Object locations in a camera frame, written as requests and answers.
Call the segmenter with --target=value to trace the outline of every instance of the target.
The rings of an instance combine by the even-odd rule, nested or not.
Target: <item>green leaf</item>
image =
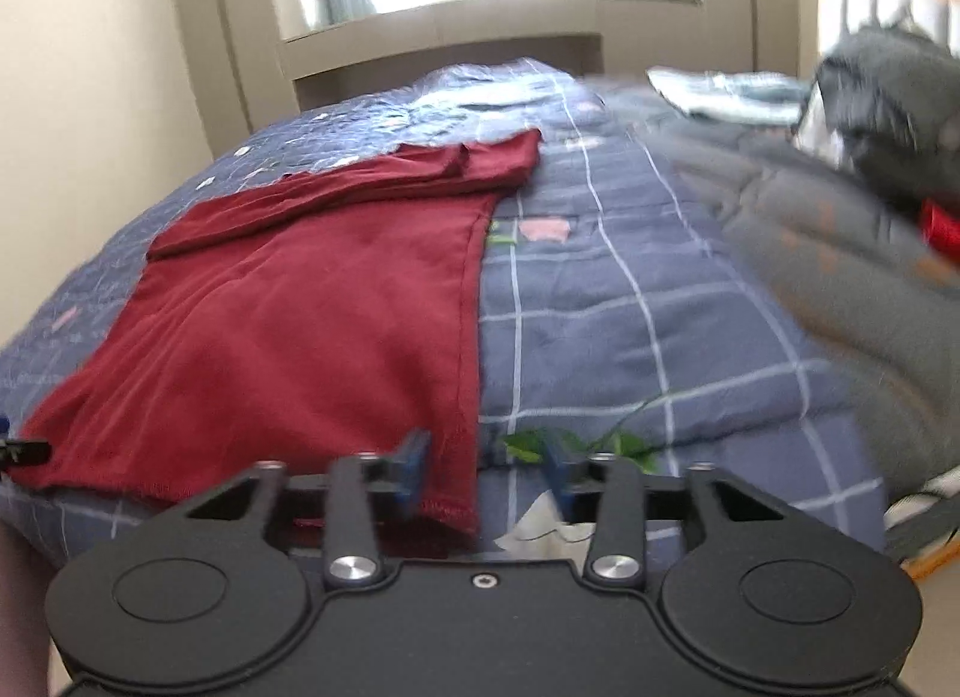
[[[507,446],[508,455],[520,459],[521,462],[537,464],[544,456],[542,438],[544,438],[544,430],[526,429],[507,435],[503,438],[503,443]]]
[[[656,457],[652,453],[648,453],[646,456],[631,456],[630,461],[637,465],[640,471],[646,475],[656,475],[656,472],[658,472]]]
[[[617,456],[636,456],[650,452],[650,446],[642,438],[625,429],[616,429],[611,432],[610,440],[613,453]]]
[[[539,465],[542,458],[539,453],[534,453],[533,451],[523,450],[523,448],[516,448],[513,446],[507,446],[507,456],[512,456],[521,462],[526,462],[526,464]]]
[[[563,441],[565,446],[567,446],[571,450],[577,451],[579,453],[587,452],[587,443],[584,443],[583,440],[581,440],[577,435],[575,435],[573,432],[569,431],[568,429],[565,429],[563,430],[563,432],[560,432],[560,439]]]

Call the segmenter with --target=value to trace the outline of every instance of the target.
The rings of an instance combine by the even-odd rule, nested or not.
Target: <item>red object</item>
[[[920,212],[920,229],[934,251],[942,253],[954,264],[960,264],[960,220],[940,205],[925,200]]]
[[[323,471],[425,427],[424,512],[472,530],[480,259],[538,143],[404,145],[194,206],[24,425],[53,459],[13,479],[174,502],[258,460]]]

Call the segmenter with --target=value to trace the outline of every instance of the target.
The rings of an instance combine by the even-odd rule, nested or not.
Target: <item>blue plaid duvet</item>
[[[0,353],[14,429],[104,339],[152,238],[201,200],[323,171],[402,142],[544,135],[530,184],[496,210],[481,277],[481,551],[544,490],[504,438],[545,427],[585,443],[638,435],[660,472],[713,462],[880,548],[885,498],[829,363],[731,259],[670,165],[572,77],[525,59],[456,66],[251,136],[120,230]],[[544,222],[562,234],[531,233]],[[152,513],[81,489],[5,479],[0,516],[56,564]],[[677,530],[655,522],[651,558]]]

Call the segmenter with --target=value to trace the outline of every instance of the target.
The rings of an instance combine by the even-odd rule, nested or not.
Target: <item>bed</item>
[[[954,56],[960,50],[960,0],[820,0],[819,15],[821,53],[865,24],[891,22],[922,29]],[[960,524],[957,267],[867,181],[800,152],[785,128],[692,120],[634,80],[589,85],[637,141],[670,160],[846,378],[892,504],[891,556],[952,537]]]
[[[0,411],[16,429],[83,363],[152,238],[196,202],[402,142],[494,141],[536,127],[541,166],[498,205],[481,275],[476,552],[497,553],[493,541],[544,492],[536,467],[504,443],[541,428],[585,443],[623,430],[649,446],[656,471],[721,465],[882,547],[883,482],[832,363],[728,249],[664,150],[602,95],[529,59],[455,66],[259,131],[67,278],[0,353]],[[83,489],[0,485],[0,516],[58,566],[154,510]],[[651,559],[665,566],[679,532],[650,526]]]

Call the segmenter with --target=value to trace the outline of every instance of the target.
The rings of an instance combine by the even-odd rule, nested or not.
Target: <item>screw head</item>
[[[593,562],[593,572],[608,581],[622,581],[640,572],[640,563],[635,558],[622,554],[601,556]]]
[[[500,579],[490,572],[481,572],[473,576],[472,582],[477,588],[493,588],[500,583]]]
[[[330,563],[330,574],[341,581],[366,581],[376,572],[376,562],[365,556],[342,556]]]

